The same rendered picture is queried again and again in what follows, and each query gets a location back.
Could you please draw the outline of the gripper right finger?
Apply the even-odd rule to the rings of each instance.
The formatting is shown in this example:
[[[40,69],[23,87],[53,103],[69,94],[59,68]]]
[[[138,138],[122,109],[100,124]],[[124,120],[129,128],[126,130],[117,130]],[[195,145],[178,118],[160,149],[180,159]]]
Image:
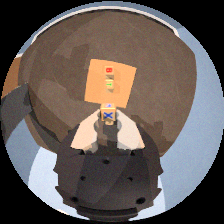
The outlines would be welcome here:
[[[119,117],[118,117],[119,116]],[[150,161],[157,170],[158,176],[164,171],[160,164],[160,155],[154,140],[139,125],[130,118],[116,110],[118,117],[117,128],[120,130],[117,137],[117,149],[128,151],[129,155],[139,156]]]

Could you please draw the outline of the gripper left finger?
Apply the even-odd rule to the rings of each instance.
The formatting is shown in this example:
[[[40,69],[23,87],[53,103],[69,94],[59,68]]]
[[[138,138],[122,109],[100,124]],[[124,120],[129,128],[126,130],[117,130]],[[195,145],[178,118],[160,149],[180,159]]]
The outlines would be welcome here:
[[[56,164],[53,169],[55,173],[58,173],[61,164],[70,157],[85,155],[87,150],[95,154],[98,150],[96,130],[99,128],[98,120],[100,119],[101,110],[99,109],[68,133],[58,148]]]

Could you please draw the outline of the orange square mat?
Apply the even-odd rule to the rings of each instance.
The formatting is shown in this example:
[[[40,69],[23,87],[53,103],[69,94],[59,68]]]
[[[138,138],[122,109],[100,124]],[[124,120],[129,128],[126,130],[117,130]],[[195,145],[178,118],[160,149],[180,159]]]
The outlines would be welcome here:
[[[104,66],[114,66],[114,75],[104,75]],[[85,101],[115,103],[126,108],[136,68],[121,63],[91,59]],[[104,89],[104,80],[113,79],[114,89]]]

